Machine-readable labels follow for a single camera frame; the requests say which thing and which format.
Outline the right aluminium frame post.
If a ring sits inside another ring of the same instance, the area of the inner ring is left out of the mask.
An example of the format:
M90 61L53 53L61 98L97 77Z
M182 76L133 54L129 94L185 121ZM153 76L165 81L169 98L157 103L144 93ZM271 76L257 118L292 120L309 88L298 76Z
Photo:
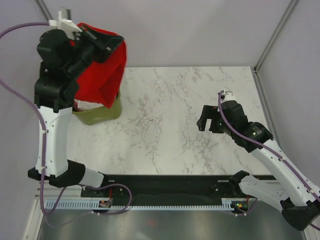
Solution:
M279 22L277 23L274 31L272 32L271 37L269 38L265 48L263 49L257 63L254 66L250 67L250 69L254 75L258 74L259 69L262 67L263 63L265 62L269 52L272 50L276 40L280 36L283 28L285 27L287 21L291 17L293 11L295 10L295 8L299 2L300 2L300 0L291 0L289 2L289 4L287 5L284 13L282 14Z

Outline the red t shirt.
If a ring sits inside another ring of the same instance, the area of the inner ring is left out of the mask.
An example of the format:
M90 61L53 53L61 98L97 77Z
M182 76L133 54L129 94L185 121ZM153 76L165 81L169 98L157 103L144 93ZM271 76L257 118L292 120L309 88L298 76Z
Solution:
M110 109L120 90L126 62L127 46L123 41L105 63L92 63L77 79L75 99Z

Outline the pink folded t shirt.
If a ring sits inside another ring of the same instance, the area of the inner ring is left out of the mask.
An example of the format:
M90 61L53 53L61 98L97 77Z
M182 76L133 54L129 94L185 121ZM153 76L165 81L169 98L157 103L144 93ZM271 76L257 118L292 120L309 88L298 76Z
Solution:
M99 107L102 107L103 105L100 103L95 103L95 102L88 102L88 101L82 101L82 100L77 100L75 99L73 101L73 110L75 112L81 112L81 111L87 111L91 109L96 109Z

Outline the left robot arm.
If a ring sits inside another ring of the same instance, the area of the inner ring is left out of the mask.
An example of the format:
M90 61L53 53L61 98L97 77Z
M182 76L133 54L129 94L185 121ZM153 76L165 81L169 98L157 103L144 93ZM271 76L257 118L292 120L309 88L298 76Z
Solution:
M34 85L34 103L39 114L39 154L37 164L28 171L34 180L47 180L64 188L87 185L99 197L106 196L110 185L101 172L67 159L68 124L78 78L94 63L103 64L124 43L116 34L98 32L82 25L71 37L62 29L45 32L37 45L42 62Z

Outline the aluminium frame post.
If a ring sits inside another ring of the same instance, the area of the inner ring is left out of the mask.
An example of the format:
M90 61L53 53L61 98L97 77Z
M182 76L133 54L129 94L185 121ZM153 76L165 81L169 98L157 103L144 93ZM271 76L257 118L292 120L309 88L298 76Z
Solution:
M265 48L263 49L257 63L254 66L250 67L250 69L254 75L258 74L259 69L262 67L263 63L265 62L269 52L272 50L276 40L280 36L283 28L285 27L287 21L291 17L293 11L295 10L295 8L299 2L300 2L300 0L291 0L289 2L289 4L287 5L284 13L282 14L279 22L277 23L274 31L272 32L271 37L269 38Z
M49 21L49 20L53 20L53 16L49 10L49 8L47 7L46 3L44 0L34 0L35 4L37 5L37 7L39 8L41 14L43 15L43 17Z

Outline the aluminium rail profile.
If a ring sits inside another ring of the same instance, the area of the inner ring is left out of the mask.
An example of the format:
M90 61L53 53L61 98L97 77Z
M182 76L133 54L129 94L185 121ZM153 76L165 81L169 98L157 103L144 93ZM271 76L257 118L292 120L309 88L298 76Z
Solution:
M44 200L56 200L61 193L61 188L56 188L50 185L45 185L43 189L43 199ZM82 187L80 186L69 186L67 187L62 195L61 200L73 200L79 199L81 197Z

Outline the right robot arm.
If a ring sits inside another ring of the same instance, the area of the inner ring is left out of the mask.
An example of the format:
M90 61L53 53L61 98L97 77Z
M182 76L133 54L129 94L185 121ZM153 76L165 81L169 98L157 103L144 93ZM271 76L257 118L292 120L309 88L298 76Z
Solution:
M196 125L204 131L226 134L236 145L260 161L277 180L276 185L259 180L245 171L233 175L229 191L235 197L255 197L277 209L298 231L314 227L320 216L320 188L309 180L286 156L271 132L260 122L249 121L235 94L221 90L218 105L204 105Z

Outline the olive green plastic bin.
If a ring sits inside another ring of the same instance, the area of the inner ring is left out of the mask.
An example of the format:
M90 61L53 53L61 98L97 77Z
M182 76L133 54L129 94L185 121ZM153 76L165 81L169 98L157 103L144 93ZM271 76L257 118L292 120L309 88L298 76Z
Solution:
M73 107L72 114L75 115L81 123L90 126L116 120L121 116L122 110L121 92L119 91L111 108L107 108L103 105L93 109L76 111Z

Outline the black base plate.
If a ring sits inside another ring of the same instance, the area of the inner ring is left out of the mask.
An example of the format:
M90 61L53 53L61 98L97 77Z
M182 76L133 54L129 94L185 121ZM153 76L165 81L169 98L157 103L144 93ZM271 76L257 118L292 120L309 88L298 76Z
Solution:
M229 180L230 175L107 175L107 189L82 190L84 198L108 198L120 204L213 204L226 199L246 199Z

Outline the left aluminium frame post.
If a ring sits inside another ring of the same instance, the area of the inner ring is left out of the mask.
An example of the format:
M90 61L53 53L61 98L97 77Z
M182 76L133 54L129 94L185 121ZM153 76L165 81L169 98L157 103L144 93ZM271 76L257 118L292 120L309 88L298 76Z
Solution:
M49 20L53 20L53 16L49 10L49 8L47 7L46 3L44 0L34 0L35 4L37 5L37 7L39 8L41 14L43 15L43 17L49 21Z

